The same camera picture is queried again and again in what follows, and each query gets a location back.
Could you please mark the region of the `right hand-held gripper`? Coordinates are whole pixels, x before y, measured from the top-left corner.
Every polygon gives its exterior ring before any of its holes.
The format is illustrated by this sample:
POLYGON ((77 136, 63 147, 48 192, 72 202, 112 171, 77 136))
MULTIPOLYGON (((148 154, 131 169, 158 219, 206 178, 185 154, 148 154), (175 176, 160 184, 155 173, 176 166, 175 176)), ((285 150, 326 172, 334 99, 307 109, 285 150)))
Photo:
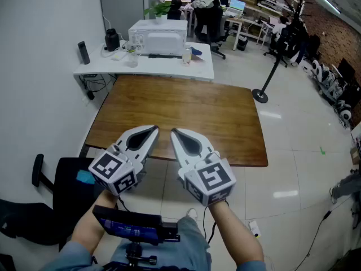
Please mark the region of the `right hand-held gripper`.
POLYGON ((170 138, 175 157, 182 167, 178 174, 183 188, 204 207, 225 200, 236 184, 227 159, 220 158, 206 136, 192 130, 173 128, 170 138))

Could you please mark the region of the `blue plastic bag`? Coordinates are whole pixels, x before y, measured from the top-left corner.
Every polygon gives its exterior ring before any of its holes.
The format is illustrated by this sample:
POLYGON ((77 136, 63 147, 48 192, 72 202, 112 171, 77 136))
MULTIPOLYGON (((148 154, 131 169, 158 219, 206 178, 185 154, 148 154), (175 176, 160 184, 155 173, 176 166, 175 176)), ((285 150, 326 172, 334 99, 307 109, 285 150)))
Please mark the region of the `blue plastic bag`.
POLYGON ((95 184, 94 176, 91 174, 91 172, 85 170, 78 171, 76 180, 88 185, 95 184))

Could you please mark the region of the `person's right forearm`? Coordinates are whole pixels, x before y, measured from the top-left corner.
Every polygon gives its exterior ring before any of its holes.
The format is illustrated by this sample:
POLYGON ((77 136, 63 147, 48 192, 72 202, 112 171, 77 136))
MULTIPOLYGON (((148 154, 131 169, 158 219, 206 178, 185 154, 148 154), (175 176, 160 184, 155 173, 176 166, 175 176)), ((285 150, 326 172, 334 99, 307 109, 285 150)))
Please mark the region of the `person's right forearm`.
POLYGON ((264 262, 263 250, 258 239, 238 219, 225 201, 214 203, 209 209, 236 266, 249 261, 264 262))

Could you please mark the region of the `person's left forearm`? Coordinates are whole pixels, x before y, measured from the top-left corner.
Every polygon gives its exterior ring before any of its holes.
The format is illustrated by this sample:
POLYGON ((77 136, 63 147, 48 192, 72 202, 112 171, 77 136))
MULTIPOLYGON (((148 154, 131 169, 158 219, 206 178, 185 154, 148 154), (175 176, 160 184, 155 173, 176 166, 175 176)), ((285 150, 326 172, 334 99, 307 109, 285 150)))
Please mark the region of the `person's left forearm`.
POLYGON ((93 214, 95 206, 107 207, 114 209, 118 201, 118 197, 114 196, 110 191, 103 190, 95 200, 89 210, 80 218, 76 224, 71 241, 82 245, 93 255, 100 240, 104 235, 104 229, 93 214))

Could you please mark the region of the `clear plastic bottle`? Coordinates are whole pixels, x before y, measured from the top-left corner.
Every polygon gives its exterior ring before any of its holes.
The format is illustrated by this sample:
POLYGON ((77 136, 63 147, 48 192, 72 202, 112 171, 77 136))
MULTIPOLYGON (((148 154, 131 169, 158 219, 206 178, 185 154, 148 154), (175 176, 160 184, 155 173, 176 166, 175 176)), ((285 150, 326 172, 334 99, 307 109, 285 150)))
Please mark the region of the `clear plastic bottle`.
POLYGON ((128 62, 127 65, 131 68, 135 68, 138 65, 138 54, 135 46, 130 46, 127 50, 128 62))

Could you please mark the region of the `black chest-mounted monitor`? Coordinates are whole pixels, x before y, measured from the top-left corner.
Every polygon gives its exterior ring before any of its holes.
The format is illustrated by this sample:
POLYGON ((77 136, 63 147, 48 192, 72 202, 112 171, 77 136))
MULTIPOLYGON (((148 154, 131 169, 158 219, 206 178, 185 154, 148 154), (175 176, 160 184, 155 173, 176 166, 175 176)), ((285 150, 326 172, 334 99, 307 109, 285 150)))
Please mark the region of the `black chest-mounted monitor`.
POLYGON ((163 222, 160 215, 128 212, 99 205, 94 206, 93 215, 109 235, 130 241, 126 246, 125 256, 128 263, 113 261, 103 266, 104 271, 158 271, 155 268, 157 256, 144 257, 140 244, 157 246, 165 242, 181 241, 178 224, 163 222))

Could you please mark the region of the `white microwave oven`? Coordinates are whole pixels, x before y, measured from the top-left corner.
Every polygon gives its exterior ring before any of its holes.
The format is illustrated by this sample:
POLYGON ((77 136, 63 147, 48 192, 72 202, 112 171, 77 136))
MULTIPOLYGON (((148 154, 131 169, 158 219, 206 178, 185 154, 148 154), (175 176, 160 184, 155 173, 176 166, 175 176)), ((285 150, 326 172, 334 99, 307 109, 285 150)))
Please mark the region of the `white microwave oven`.
POLYGON ((128 30, 129 42, 142 55, 176 55, 181 56, 187 39, 186 20, 137 21, 128 30))

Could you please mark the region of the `black kettle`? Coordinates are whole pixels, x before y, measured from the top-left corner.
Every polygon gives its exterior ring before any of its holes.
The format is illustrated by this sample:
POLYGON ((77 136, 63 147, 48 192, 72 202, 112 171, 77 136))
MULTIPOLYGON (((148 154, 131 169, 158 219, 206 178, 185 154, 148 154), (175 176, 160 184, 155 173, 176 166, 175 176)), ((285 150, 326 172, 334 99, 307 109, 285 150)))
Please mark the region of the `black kettle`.
POLYGON ((109 52, 113 52, 120 47, 119 35, 114 28, 106 30, 105 46, 109 52))

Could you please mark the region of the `green potted plant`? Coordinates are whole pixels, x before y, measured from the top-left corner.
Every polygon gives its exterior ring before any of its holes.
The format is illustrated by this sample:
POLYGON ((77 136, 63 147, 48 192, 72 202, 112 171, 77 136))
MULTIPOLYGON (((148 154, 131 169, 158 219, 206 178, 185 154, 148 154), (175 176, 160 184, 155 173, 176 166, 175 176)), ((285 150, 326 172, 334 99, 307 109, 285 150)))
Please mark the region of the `green potted plant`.
POLYGON ((156 23, 163 24, 167 21, 170 6, 171 2, 152 2, 151 7, 144 10, 144 15, 154 14, 156 23))

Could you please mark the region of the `white-legged wooden desk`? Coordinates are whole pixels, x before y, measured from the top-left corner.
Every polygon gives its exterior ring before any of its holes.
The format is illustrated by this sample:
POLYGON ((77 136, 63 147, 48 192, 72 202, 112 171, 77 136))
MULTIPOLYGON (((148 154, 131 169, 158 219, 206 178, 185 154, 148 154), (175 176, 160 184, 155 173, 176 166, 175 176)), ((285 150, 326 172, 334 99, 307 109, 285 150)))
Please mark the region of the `white-legged wooden desk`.
POLYGON ((237 44, 239 41, 241 28, 242 28, 242 25, 244 22, 243 18, 231 18, 230 16, 223 16, 223 19, 224 19, 224 21, 229 22, 230 29, 232 29, 234 24, 237 26, 236 37, 235 37, 235 41, 234 41, 233 48, 232 48, 232 50, 235 51, 237 49, 237 44))

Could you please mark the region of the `person's blue shirt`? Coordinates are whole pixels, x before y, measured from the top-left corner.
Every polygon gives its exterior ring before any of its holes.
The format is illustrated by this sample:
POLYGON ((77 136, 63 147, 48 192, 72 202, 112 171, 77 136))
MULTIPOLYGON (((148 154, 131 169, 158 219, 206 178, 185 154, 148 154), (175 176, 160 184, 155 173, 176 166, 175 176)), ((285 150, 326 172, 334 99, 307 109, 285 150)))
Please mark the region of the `person's blue shirt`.
MULTIPOLYGON (((126 264, 111 261, 110 265, 92 263, 92 255, 77 242, 68 242, 58 254, 57 258, 47 263, 39 271, 126 271, 126 264)), ((150 268, 149 271, 196 271, 194 267, 179 268, 174 265, 150 268)), ((249 261, 241 264, 235 271, 267 271, 263 261, 249 261)))

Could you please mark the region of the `row of white robots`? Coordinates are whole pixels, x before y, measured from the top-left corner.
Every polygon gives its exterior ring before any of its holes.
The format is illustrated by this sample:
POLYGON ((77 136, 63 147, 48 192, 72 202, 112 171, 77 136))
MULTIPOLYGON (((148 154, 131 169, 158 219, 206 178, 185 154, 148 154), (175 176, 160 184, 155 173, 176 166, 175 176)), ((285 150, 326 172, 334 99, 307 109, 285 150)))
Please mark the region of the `row of white robots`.
POLYGON ((348 80, 334 65, 330 68, 314 59, 311 63, 311 77, 323 97, 333 108, 344 128, 350 128, 352 111, 361 100, 361 86, 355 80, 348 80))

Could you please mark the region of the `cardboard box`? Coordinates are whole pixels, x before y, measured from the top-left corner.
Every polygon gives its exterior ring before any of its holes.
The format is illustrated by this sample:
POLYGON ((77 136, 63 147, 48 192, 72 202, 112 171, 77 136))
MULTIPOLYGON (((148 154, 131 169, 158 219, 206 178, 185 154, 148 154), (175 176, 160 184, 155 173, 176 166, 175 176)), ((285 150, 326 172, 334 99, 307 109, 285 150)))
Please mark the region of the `cardboard box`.
POLYGON ((350 156, 351 156, 351 161, 352 161, 353 165, 359 165, 359 163, 361 163, 361 157, 359 154, 359 150, 356 146, 354 146, 350 149, 350 156))

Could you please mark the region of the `black flat panel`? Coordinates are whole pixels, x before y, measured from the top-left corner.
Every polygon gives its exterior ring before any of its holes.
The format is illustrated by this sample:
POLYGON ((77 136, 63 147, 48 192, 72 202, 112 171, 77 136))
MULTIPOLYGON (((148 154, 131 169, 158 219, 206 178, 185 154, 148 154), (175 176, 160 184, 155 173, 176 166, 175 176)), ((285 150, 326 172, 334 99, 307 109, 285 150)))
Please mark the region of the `black flat panel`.
POLYGON ((337 67, 340 75, 345 80, 352 80, 355 75, 355 69, 347 62, 345 58, 342 58, 338 67, 337 67))

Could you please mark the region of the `ceiling light tube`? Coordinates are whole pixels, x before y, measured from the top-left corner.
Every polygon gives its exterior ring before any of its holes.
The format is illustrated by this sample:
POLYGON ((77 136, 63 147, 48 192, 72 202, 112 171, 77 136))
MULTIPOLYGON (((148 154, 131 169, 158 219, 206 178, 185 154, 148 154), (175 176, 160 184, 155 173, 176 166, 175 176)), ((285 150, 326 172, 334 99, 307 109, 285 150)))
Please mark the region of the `ceiling light tube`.
POLYGON ((337 7, 335 7, 329 0, 321 0, 323 1, 326 5, 328 5, 335 13, 337 13, 338 15, 341 14, 341 12, 339 11, 339 9, 337 7))

